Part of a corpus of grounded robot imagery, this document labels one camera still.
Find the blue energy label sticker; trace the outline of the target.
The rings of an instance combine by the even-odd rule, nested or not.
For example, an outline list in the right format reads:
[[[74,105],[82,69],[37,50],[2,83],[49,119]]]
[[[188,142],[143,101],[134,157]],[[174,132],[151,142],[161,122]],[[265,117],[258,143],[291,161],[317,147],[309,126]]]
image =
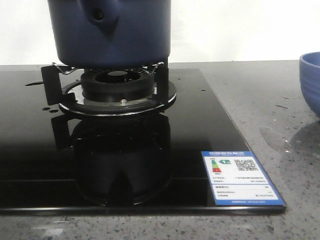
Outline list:
[[[202,151],[201,154],[218,206],[285,206],[251,151]]]

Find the black glass gas cooktop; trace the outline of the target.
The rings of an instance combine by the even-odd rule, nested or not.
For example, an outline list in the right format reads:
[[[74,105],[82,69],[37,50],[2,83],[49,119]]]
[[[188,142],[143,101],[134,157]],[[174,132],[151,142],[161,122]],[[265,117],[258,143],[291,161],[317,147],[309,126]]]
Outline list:
[[[0,72],[0,213],[214,215],[202,151],[251,151],[198,69],[172,69],[165,112],[77,119],[48,106],[38,69]]]

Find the light blue plastic bowl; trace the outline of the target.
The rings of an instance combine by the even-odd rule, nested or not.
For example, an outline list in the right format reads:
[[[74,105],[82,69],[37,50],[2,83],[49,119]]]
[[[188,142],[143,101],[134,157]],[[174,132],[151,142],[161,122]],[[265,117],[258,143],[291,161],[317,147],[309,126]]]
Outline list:
[[[320,52],[303,54],[299,58],[299,82],[309,108],[320,117]]]

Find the dark blue cooking pot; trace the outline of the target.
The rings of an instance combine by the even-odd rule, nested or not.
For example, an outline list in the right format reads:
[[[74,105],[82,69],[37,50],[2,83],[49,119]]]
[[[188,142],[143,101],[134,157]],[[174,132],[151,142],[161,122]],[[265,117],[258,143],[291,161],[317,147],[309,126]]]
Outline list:
[[[155,64],[170,55],[169,0],[50,0],[58,59],[81,69]]]

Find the black pot support grate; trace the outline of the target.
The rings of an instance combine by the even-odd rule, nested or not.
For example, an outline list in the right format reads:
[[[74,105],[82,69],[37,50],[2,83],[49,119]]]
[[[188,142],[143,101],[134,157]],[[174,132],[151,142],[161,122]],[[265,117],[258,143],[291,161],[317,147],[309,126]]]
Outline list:
[[[150,95],[135,99],[122,99],[119,102],[104,102],[87,99],[83,96],[81,76],[62,87],[60,75],[68,75],[75,72],[70,66],[62,66],[53,63],[41,68],[44,90],[48,105],[59,105],[63,112],[90,117],[118,117],[132,116],[153,111],[164,111],[176,100],[177,90],[169,80],[169,69],[163,62],[147,67],[123,68],[123,69],[86,69],[101,71],[138,71],[146,72],[153,77],[154,89]]]

